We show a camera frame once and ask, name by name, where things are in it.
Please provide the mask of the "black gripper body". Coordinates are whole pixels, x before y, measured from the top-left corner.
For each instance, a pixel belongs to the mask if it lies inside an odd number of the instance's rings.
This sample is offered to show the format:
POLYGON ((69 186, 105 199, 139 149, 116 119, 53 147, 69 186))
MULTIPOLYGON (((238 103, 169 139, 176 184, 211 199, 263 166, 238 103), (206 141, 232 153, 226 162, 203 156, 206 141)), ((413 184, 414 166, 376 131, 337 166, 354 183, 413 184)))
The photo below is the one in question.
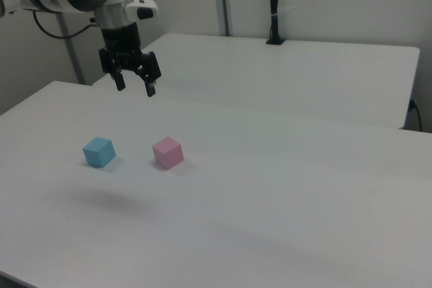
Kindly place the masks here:
POLYGON ((111 69, 115 64, 122 69, 138 69, 141 66, 141 41, 137 23, 121 28, 101 30, 105 47, 100 49, 103 69, 111 69))

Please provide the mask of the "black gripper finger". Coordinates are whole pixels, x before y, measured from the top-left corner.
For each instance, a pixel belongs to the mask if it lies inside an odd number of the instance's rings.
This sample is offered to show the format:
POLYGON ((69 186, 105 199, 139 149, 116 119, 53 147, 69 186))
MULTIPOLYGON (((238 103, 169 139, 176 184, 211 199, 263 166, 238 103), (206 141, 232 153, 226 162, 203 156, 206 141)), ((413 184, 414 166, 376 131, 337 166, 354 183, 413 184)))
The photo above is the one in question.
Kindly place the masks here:
POLYGON ((139 56, 138 67, 134 70, 144 82, 148 97, 155 95, 155 84, 161 77, 161 70, 154 52, 142 53, 139 56))
POLYGON ((122 91, 125 89, 126 85, 124 77, 122 76, 122 67, 118 58, 106 48, 99 50, 99 58, 103 72, 111 76, 111 79, 115 82, 117 90, 122 91))

